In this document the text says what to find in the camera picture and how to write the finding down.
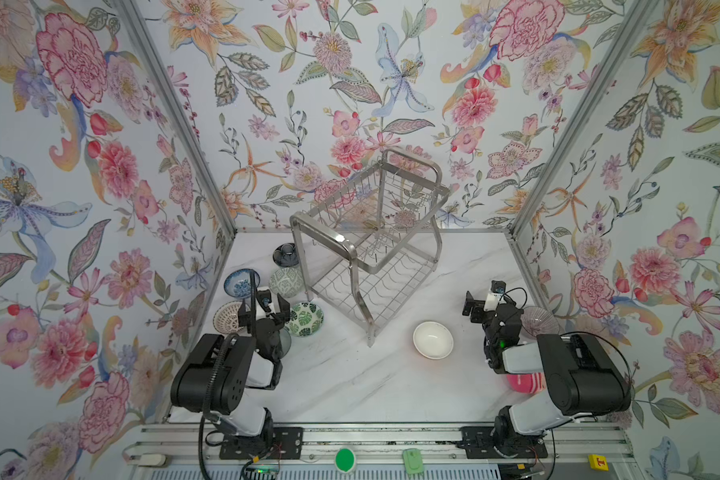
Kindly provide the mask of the grey striped bowl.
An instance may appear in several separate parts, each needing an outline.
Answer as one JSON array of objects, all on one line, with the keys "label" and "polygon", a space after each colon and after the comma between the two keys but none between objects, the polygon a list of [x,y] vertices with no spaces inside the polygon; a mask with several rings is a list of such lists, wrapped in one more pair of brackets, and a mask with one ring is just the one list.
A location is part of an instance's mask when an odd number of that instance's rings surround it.
[{"label": "grey striped bowl", "polygon": [[521,315],[521,332],[529,338],[539,335],[560,334],[558,319],[549,311],[538,306],[528,306]]}]

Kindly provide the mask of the white bowl orange outside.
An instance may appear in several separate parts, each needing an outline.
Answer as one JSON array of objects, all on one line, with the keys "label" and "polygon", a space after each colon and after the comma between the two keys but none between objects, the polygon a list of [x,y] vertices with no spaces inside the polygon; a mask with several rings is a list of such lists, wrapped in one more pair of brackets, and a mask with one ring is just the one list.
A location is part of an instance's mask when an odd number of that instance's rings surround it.
[{"label": "white bowl orange outside", "polygon": [[454,338],[441,323],[425,321],[416,326],[412,334],[414,348],[430,360],[442,360],[453,351]]}]

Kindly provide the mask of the stainless steel dish rack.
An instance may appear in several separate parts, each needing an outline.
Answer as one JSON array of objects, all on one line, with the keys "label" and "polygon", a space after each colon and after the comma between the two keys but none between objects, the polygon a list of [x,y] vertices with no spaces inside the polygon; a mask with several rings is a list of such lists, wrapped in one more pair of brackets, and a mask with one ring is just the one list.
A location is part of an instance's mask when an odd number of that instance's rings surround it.
[{"label": "stainless steel dish rack", "polygon": [[438,267],[439,165],[402,148],[290,218],[308,299],[359,326],[369,346]]}]

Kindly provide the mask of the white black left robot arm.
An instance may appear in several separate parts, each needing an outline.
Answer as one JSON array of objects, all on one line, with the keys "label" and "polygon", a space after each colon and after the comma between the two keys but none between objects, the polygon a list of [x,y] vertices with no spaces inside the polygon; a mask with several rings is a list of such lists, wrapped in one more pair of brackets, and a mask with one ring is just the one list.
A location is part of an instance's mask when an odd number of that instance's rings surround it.
[{"label": "white black left robot arm", "polygon": [[238,311],[247,332],[203,335],[185,360],[170,389],[171,405],[212,424],[225,435],[267,438],[269,410],[247,397],[247,389],[273,390],[283,370],[281,332],[291,305],[280,294],[258,290]]}]

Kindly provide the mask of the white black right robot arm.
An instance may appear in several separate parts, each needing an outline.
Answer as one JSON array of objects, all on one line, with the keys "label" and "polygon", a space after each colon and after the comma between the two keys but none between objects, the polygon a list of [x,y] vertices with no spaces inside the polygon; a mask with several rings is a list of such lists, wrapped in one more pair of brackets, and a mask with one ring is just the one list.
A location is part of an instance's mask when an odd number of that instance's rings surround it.
[{"label": "white black right robot arm", "polygon": [[522,344],[524,310],[506,293],[484,300],[465,293],[462,314],[482,327],[488,366],[499,375],[540,374],[546,388],[503,407],[491,427],[464,427],[462,448],[470,458],[544,456],[544,436],[578,418],[605,416],[630,407],[625,376],[594,334],[539,334]]}]

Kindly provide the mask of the white lattice pattern bowl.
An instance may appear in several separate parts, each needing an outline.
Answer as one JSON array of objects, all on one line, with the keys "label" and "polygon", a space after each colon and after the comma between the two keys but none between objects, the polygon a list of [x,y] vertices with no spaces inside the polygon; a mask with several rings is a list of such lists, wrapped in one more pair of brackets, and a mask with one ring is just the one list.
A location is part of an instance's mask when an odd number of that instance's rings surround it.
[{"label": "white lattice pattern bowl", "polygon": [[222,305],[213,316],[214,329],[222,335],[238,332],[240,330],[238,312],[242,306],[243,303],[239,301],[227,302]]}]

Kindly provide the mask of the green leaf pattern bowl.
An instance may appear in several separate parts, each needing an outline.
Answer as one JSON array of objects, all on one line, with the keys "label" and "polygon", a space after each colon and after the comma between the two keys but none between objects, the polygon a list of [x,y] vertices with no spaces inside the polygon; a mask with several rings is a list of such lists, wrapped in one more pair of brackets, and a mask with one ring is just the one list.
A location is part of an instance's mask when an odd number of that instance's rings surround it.
[{"label": "green leaf pattern bowl", "polygon": [[324,311],[313,302],[299,302],[291,307],[286,327],[292,336],[308,337],[315,334],[324,323]]}]

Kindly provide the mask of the green geometric pattern bowl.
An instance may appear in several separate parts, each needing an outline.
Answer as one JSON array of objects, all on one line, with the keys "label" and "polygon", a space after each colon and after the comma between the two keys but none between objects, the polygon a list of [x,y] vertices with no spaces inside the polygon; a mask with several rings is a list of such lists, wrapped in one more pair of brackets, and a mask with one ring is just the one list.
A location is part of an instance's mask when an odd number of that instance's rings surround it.
[{"label": "green geometric pattern bowl", "polygon": [[269,288],[275,295],[281,295],[285,299],[302,294],[305,282],[301,268],[298,266],[278,268],[270,276]]}]

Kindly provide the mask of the blue floral bowl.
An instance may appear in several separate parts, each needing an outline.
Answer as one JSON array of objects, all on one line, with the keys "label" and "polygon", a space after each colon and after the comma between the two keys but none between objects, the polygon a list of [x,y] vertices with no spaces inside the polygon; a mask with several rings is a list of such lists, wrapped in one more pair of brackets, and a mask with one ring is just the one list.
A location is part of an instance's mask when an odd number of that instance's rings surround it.
[{"label": "blue floral bowl", "polygon": [[229,274],[223,283],[224,292],[235,299],[246,299],[260,285],[260,275],[250,268],[241,268]]}]

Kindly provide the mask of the black patterned bowl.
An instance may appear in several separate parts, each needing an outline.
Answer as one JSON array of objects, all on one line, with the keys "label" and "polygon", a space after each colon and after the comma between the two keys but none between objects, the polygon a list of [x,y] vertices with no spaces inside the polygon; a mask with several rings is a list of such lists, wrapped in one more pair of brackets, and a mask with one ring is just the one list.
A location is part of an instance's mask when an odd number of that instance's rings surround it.
[{"label": "black patterned bowl", "polygon": [[281,268],[296,267],[300,264],[298,249],[293,242],[278,246],[272,254],[273,262]]}]

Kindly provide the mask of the light green rectangular device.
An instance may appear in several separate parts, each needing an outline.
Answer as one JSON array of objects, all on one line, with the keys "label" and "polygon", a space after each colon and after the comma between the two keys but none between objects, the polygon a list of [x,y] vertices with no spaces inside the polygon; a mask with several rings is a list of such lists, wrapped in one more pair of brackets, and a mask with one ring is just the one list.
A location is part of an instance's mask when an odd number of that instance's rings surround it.
[{"label": "light green rectangular device", "polygon": [[425,472],[425,465],[421,452],[418,449],[406,449],[402,452],[405,472],[408,476],[421,475]]}]

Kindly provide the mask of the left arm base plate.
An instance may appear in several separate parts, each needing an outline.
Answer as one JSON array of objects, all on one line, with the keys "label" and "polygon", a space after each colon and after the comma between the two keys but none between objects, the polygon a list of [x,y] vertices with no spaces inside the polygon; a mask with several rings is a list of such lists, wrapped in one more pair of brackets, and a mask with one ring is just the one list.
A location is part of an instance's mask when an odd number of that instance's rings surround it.
[{"label": "left arm base plate", "polygon": [[275,427],[258,436],[225,436],[221,443],[221,460],[250,460],[266,455],[274,460],[299,460],[303,447],[304,429]]}]

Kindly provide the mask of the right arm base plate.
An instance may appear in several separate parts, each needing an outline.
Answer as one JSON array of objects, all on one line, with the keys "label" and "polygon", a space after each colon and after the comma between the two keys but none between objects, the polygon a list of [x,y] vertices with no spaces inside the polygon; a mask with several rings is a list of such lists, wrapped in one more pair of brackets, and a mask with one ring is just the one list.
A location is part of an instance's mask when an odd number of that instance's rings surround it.
[{"label": "right arm base plate", "polygon": [[464,450],[468,459],[546,459],[548,451],[541,436],[524,436],[509,430],[495,433],[489,425],[460,428],[461,439],[456,447]]}]

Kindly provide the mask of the aluminium front rail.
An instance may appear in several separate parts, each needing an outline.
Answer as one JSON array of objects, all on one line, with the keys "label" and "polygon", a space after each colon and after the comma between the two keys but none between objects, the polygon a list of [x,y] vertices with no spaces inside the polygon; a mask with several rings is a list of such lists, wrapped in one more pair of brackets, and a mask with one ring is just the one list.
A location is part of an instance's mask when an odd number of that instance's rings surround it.
[{"label": "aluminium front rail", "polygon": [[[299,460],[221,460],[220,434],[201,435],[189,423],[143,427],[123,452],[127,465],[144,479],[194,479],[205,463],[214,479],[236,479],[243,465],[261,479],[406,479],[402,452],[418,449],[425,472],[420,479],[641,479],[626,434],[610,423],[570,424],[546,434],[546,459],[468,459],[456,447],[460,428],[485,423],[282,423],[304,429]],[[139,467],[139,457],[160,453],[162,468]],[[609,470],[590,468],[588,456],[603,455]]]}]

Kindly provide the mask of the white plug on rail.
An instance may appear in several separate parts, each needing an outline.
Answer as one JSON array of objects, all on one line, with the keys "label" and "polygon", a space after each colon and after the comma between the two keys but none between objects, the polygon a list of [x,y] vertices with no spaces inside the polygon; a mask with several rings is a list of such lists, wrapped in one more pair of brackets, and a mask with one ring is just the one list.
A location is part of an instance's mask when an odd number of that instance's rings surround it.
[{"label": "white plug on rail", "polygon": [[168,457],[160,453],[147,453],[139,457],[137,465],[146,468],[162,468],[168,462]]}]

